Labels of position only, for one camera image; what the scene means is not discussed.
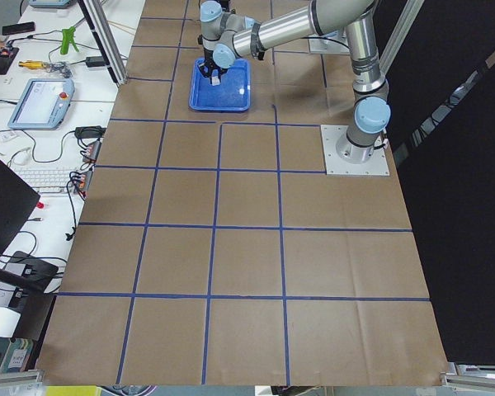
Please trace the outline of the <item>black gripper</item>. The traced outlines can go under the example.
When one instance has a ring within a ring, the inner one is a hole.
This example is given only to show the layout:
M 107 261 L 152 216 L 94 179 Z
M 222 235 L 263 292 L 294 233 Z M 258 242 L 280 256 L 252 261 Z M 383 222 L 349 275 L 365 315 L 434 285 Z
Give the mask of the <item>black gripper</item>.
M 199 71 L 203 78 L 208 79 L 212 79 L 213 77 L 221 79 L 222 76 L 227 73 L 227 69 L 218 66 L 213 59 L 204 59 L 203 62 L 199 64 Z

